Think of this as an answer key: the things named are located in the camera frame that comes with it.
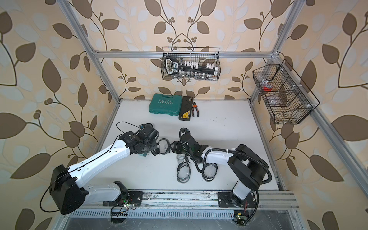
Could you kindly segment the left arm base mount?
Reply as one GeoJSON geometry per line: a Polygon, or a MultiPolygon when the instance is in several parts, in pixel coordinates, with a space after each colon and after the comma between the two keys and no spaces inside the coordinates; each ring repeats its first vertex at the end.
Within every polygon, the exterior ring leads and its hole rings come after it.
{"type": "Polygon", "coordinates": [[[143,191],[128,191],[128,189],[120,181],[114,181],[114,184],[119,187],[119,196],[114,201],[104,201],[103,206],[118,206],[135,209],[141,205],[143,191]]]}

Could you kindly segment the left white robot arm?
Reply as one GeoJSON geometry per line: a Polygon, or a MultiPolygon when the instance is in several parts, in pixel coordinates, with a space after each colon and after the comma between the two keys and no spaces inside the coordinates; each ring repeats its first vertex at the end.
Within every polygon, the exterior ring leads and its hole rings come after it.
{"type": "Polygon", "coordinates": [[[132,154],[143,154],[157,149],[158,137],[159,132],[156,129],[126,132],[117,136],[111,145],[92,157],[69,167],[62,164],[56,167],[52,172],[47,192],[55,202],[57,212],[62,215],[70,214],[90,197],[97,202],[115,201],[122,193],[122,189],[108,188],[109,192],[105,189],[103,192],[90,192],[83,187],[119,160],[132,154]]]}

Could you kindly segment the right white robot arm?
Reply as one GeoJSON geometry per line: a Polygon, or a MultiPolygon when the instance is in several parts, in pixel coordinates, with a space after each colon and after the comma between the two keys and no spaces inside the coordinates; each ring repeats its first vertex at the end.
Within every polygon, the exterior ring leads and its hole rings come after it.
{"type": "Polygon", "coordinates": [[[244,144],[234,149],[200,145],[192,137],[189,129],[181,128],[179,141],[171,143],[168,150],[184,157],[177,168],[177,180],[180,183],[186,183],[190,178],[188,160],[192,161],[207,182],[214,180],[219,165],[228,166],[237,177],[237,181],[224,201],[235,207],[244,208],[250,203],[247,199],[257,199],[256,196],[251,196],[252,193],[257,193],[261,185],[272,181],[268,164],[244,144]]]}

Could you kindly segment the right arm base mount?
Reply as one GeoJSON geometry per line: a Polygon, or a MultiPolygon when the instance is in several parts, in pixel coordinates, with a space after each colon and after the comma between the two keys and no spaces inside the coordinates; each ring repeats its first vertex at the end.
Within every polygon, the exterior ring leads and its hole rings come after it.
{"type": "Polygon", "coordinates": [[[249,193],[245,199],[240,199],[233,192],[218,192],[218,206],[220,208],[245,208],[247,204],[248,208],[256,207],[256,197],[254,194],[249,193]]]}

